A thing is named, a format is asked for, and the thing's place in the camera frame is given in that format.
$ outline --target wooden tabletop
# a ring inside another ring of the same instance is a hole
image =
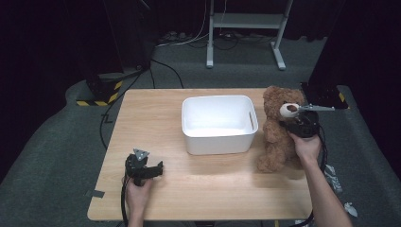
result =
[[[125,160],[133,148],[150,152],[148,166],[164,163],[155,178],[145,219],[297,219],[312,205],[303,170],[287,165],[272,174],[257,170],[264,151],[265,89],[129,90],[121,105],[96,184],[88,218],[121,220],[120,193]],[[255,107],[259,131],[247,152],[191,155],[182,130],[183,101],[191,96],[244,95]]]

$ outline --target white metal stand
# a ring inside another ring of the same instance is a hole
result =
[[[213,29],[215,27],[236,27],[236,28],[270,28],[278,29],[277,37],[271,42],[271,48],[277,61],[278,68],[285,70],[283,57],[279,46],[286,28],[289,11],[293,0],[288,0],[284,14],[247,14],[247,13],[215,13],[215,0],[211,0],[210,22],[209,22],[209,41],[207,45],[206,67],[213,68]]]

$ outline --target white container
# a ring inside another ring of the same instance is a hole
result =
[[[256,113],[247,96],[196,96],[182,109],[183,134],[190,154],[247,151],[258,130]]]

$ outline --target table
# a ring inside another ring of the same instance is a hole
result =
[[[215,27],[233,28],[265,28],[277,29],[275,41],[270,42],[274,58],[280,70],[286,70],[286,64],[280,52],[280,43],[283,38],[284,29],[287,25],[289,12],[293,0],[287,0],[286,9],[283,14],[250,14],[250,13],[215,13],[215,0],[210,3],[209,39],[206,53],[206,67],[213,68],[213,30]]]
[[[312,205],[303,170],[287,165],[278,173],[257,170],[264,153],[265,89],[128,90],[96,184],[103,198],[92,197],[91,220],[121,220],[124,163],[133,148],[150,152],[148,166],[164,162],[154,180],[147,220],[297,219]],[[247,152],[189,154],[181,123],[183,101],[191,96],[244,95],[255,107],[259,131]]]

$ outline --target teddy bear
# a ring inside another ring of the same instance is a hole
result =
[[[303,93],[298,89],[269,86],[263,94],[263,99],[267,117],[263,124],[266,153],[259,157],[257,168],[266,173],[275,172],[282,169],[286,161],[300,166],[294,141],[289,137],[286,128],[280,125],[293,120],[293,117],[284,117],[280,112],[284,114],[284,110],[289,116],[296,113],[297,109],[294,106],[303,105],[305,102]]]

